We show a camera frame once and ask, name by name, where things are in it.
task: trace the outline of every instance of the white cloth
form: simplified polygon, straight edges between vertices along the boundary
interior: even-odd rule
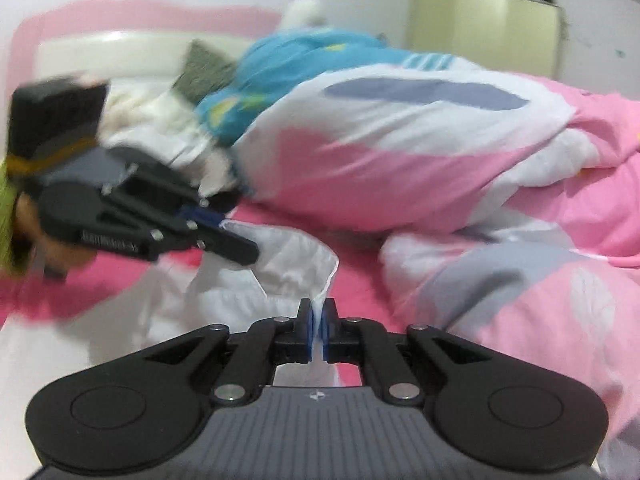
[[[328,21],[321,0],[293,0],[287,6],[278,30],[305,27],[325,27]]]
[[[206,254],[200,268],[170,260],[153,266],[130,289],[75,319],[33,324],[11,317],[0,332],[0,478],[24,480],[39,466],[24,429],[34,394],[62,376],[212,323],[244,332],[259,319],[295,316],[311,298],[316,322],[338,267],[336,255],[303,232],[228,221],[254,240],[260,258],[250,268]],[[274,384],[339,386],[334,365],[283,365]]]
[[[198,122],[193,106],[158,84],[111,88],[100,121],[100,143],[129,146],[200,182],[202,196],[234,184],[226,153]]]

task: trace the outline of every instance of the white headboard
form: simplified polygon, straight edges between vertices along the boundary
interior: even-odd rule
[[[224,34],[152,30],[65,36],[39,45],[33,76],[47,78],[81,71],[104,78],[177,76],[195,39],[234,59],[253,43],[249,38]]]
[[[189,43],[200,39],[239,57],[271,34],[280,14],[259,7],[185,7],[165,0],[80,0],[25,20],[15,31],[0,125],[18,86],[88,71],[97,76],[177,76]],[[0,153],[6,129],[0,127]]]

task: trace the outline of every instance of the pillow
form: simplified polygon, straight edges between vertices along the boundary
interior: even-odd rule
[[[196,115],[218,144],[228,148],[267,107],[261,94],[245,95],[228,87],[206,96],[196,106]]]
[[[194,106],[207,95],[228,86],[236,63],[224,54],[211,50],[199,40],[191,42],[182,75],[174,83],[174,91]]]

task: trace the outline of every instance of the cabinet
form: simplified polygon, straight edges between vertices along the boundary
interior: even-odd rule
[[[408,46],[554,78],[562,9],[535,0],[413,0]]]

